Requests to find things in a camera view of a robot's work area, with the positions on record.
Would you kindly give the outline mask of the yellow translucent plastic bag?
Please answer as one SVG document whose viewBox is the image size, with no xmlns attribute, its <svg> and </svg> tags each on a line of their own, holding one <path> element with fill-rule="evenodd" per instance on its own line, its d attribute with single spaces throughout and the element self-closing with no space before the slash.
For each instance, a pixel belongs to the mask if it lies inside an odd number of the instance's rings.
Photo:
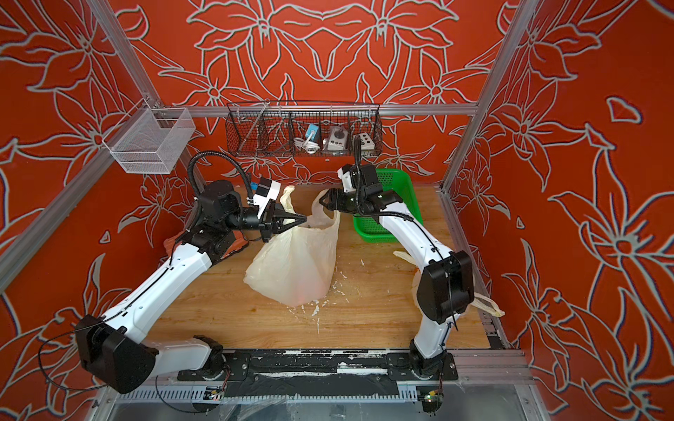
<svg viewBox="0 0 674 421">
<path fill-rule="evenodd" d="M 419 301 L 417 299 L 416 294 L 417 294 L 417 291 L 419 289 L 419 283 L 421 282 L 421 272 L 417 268 L 412 256 L 410 256 L 410 254 L 407 254 L 407 252 L 396 250 L 396 251 L 393 252 L 393 254 L 395 256 L 397 256 L 398 258 L 406 261 L 407 263 L 412 264 L 414 266 L 414 268 L 416 268 L 416 271 L 414 273 L 414 278 L 412 279 L 412 289 L 411 289 L 411 291 L 412 291 L 412 297 L 414 298 L 414 303 L 415 303 L 416 307 L 418 309 L 420 309 L 421 307 L 419 306 Z M 500 319 L 501 317 L 504 317 L 506 315 L 505 312 L 498 306 L 498 304 L 494 300 L 492 300 L 491 298 L 488 298 L 488 296 L 479 294 L 477 292 L 474 294 L 474 296 L 475 296 L 475 298 L 474 298 L 473 302 L 470 304 L 471 306 L 473 306 L 473 307 L 475 307 L 479 310 L 482 310 L 482 312 L 488 313 L 488 314 L 490 314 L 491 316 L 493 316 L 497 319 Z"/>
</svg>

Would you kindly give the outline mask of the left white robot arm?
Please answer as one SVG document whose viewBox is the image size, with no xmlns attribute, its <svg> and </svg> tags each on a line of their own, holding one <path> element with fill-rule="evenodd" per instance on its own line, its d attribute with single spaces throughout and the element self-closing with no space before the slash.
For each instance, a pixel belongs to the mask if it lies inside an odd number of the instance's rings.
<svg viewBox="0 0 674 421">
<path fill-rule="evenodd" d="M 187 372 L 215 380 L 226 371 L 223 347 L 203 335 L 190 340 L 146 344 L 156 321 L 200 275 L 226 258 L 238 233 L 258 231 L 263 240 L 307 220 L 277 203 L 278 182 L 259 182 L 244 205 L 231 182 L 207 184 L 197 194 L 197 215 L 180 235 L 168 261 L 102 316 L 84 317 L 75 328 L 82 367 L 120 394 L 151 377 Z"/>
</svg>

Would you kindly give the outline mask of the orange-print plastic bag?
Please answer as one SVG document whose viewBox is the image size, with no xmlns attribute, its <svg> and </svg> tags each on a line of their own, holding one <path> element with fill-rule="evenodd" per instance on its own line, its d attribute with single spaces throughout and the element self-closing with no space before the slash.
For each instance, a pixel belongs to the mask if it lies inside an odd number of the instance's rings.
<svg viewBox="0 0 674 421">
<path fill-rule="evenodd" d="M 311 214 L 300 226 L 273 237 L 246 270 L 252 290 L 289 307 L 324 298 L 335 271 L 340 212 L 326 213 L 312 201 Z"/>
</svg>

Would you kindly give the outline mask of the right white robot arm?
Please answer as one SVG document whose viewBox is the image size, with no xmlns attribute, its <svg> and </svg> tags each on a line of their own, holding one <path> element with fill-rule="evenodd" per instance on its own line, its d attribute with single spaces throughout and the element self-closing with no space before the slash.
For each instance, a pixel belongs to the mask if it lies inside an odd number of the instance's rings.
<svg viewBox="0 0 674 421">
<path fill-rule="evenodd" d="M 445 346 L 457 321 L 475 298 L 470 256 L 437 240 L 396 189 L 371 165 L 345 165 L 337 170 L 342 187 L 329 189 L 319 202 L 328 210 L 370 220 L 390 235 L 421 273 L 416 299 L 421 326 L 411 341 L 409 361 L 414 375 L 426 379 L 448 366 Z"/>
</svg>

